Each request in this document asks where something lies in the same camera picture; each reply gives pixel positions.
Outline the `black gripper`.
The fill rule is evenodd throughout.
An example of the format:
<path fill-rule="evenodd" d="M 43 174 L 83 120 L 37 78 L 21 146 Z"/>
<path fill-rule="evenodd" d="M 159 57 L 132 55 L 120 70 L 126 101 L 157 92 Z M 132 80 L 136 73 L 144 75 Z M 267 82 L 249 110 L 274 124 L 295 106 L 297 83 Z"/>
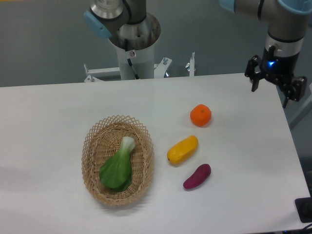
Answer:
<path fill-rule="evenodd" d="M 258 55 L 253 56 L 248 60 L 244 74 L 250 79 L 251 91 L 255 92 L 258 89 L 259 81 L 264 78 L 266 81 L 278 85 L 284 94 L 283 108 L 287 107 L 290 100 L 300 101 L 306 91 L 307 78 L 293 75 L 298 57 L 299 53 L 290 57 L 278 57 L 267 49 L 264 49 L 262 60 Z M 260 72 L 255 71 L 256 67 L 260 67 Z"/>

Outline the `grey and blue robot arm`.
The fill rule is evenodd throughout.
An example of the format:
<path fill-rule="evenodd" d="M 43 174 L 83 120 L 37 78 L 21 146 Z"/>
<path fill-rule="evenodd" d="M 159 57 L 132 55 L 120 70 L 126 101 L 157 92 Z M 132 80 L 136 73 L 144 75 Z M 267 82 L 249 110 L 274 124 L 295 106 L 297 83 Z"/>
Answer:
<path fill-rule="evenodd" d="M 284 94 L 284 105 L 299 101 L 305 94 L 307 78 L 294 75 L 312 13 L 309 0 L 221 0 L 219 5 L 268 23 L 263 56 L 253 56 L 247 63 L 245 76 L 252 91 L 262 79 L 276 85 Z M 84 13 L 91 31 L 108 39 L 121 50 L 119 61 L 123 79 L 153 78 L 153 66 L 142 72 L 135 67 L 138 52 L 152 46 L 159 38 L 160 26 L 146 11 L 144 0 L 93 0 Z"/>

